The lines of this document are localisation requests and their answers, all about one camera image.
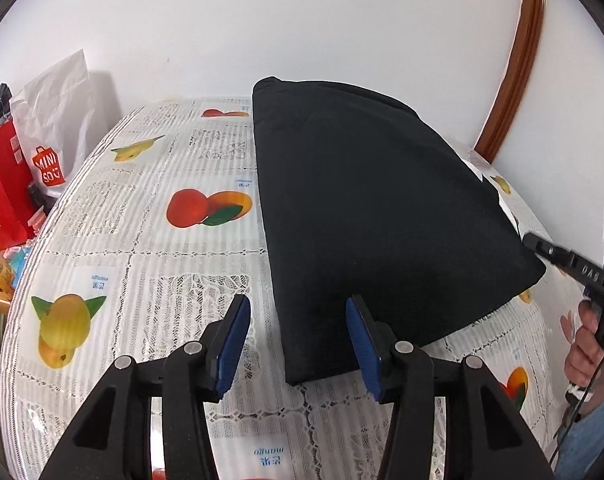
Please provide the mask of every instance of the red logo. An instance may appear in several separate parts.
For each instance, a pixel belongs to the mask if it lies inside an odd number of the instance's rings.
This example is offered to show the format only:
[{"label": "red logo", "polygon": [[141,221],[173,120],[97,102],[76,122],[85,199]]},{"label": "red logo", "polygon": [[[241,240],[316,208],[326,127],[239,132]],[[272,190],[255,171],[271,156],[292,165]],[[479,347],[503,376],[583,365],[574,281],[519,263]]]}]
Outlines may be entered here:
[{"label": "red logo", "polygon": [[37,155],[33,157],[33,164],[42,172],[42,182],[48,187],[64,184],[64,175],[60,168],[60,161],[53,148],[44,149],[37,147]]}]

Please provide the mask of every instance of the black cable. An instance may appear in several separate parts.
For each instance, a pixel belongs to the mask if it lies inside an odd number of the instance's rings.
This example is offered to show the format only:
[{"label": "black cable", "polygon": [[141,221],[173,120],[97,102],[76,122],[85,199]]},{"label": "black cable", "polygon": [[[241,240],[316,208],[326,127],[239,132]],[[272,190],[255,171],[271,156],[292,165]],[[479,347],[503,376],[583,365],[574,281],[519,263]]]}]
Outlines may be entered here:
[{"label": "black cable", "polygon": [[593,383],[595,382],[595,379],[598,376],[598,373],[603,366],[604,366],[604,357],[603,357],[602,361],[600,361],[600,364],[598,364],[597,368],[595,368],[595,372],[593,373],[593,377],[591,377],[591,381],[589,381],[589,384],[586,387],[586,390],[584,391],[584,394],[583,394],[582,398],[580,399],[580,402],[578,402],[577,406],[573,410],[573,413],[571,414],[571,419],[569,420],[569,424],[567,425],[566,430],[564,431],[564,434],[562,435],[562,438],[560,438],[560,441],[557,443],[556,450],[553,452],[553,455],[551,455],[551,460],[548,461],[548,463],[550,465],[553,464],[553,460],[556,458],[557,452],[560,450],[560,446],[562,446],[564,439],[566,439],[566,436],[569,434],[569,431],[571,431],[571,428],[573,427],[573,424],[575,423],[575,419],[578,417],[578,413],[580,413],[580,408],[584,404],[584,399],[586,399],[587,395],[589,394],[589,391],[591,391]]}]

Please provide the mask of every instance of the brown wooden trim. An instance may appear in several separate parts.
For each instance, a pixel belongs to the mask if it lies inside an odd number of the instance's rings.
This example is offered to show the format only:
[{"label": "brown wooden trim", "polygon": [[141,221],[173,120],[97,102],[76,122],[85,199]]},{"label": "brown wooden trim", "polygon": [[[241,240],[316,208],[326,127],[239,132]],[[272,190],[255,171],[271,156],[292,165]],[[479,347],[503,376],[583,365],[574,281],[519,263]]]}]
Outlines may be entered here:
[{"label": "brown wooden trim", "polygon": [[522,0],[520,20],[506,74],[475,150],[493,162],[522,101],[540,43],[544,0]]}]

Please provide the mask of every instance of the lace tablecloth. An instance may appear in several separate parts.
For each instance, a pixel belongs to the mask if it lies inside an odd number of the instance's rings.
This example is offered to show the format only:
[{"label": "lace tablecloth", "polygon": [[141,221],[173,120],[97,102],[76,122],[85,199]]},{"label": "lace tablecloth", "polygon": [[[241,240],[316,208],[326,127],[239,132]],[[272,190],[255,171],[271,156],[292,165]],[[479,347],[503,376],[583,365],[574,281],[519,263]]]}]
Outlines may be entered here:
[{"label": "lace tablecloth", "polygon": [[[522,233],[548,236],[492,167],[474,152],[455,149],[493,179]],[[209,211],[204,224],[175,227],[167,209],[185,189],[209,202],[218,194],[233,219],[224,222],[224,211],[216,219]],[[194,206],[192,214],[203,213]],[[284,381],[245,98],[163,102],[132,112],[101,141],[57,203],[19,283],[3,341],[0,407],[14,477],[38,478],[118,355],[138,362],[168,355],[220,319],[239,292],[253,306],[239,370],[223,401],[207,404],[221,479],[375,479],[391,410],[373,402],[360,373],[296,387]],[[47,346],[55,333],[40,321],[41,309],[66,294],[81,296],[92,314],[88,336],[74,353]],[[545,447],[558,426],[566,386],[568,345],[559,316],[575,309],[580,297],[572,280],[549,269],[530,294],[426,350],[450,360],[475,353],[504,384],[523,367],[528,389],[521,413]],[[441,479],[444,401],[434,409],[431,477]],[[160,414],[154,402],[155,467],[163,464]]]}]

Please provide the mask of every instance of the blue sleeve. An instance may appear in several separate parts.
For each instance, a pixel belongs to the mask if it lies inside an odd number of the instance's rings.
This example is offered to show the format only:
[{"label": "blue sleeve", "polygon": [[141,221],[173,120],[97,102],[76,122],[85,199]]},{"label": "blue sleeve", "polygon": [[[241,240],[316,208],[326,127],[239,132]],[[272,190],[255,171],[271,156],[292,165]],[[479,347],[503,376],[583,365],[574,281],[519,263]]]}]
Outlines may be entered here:
[{"label": "blue sleeve", "polygon": [[558,453],[556,479],[581,480],[603,449],[604,402],[566,435]]}]

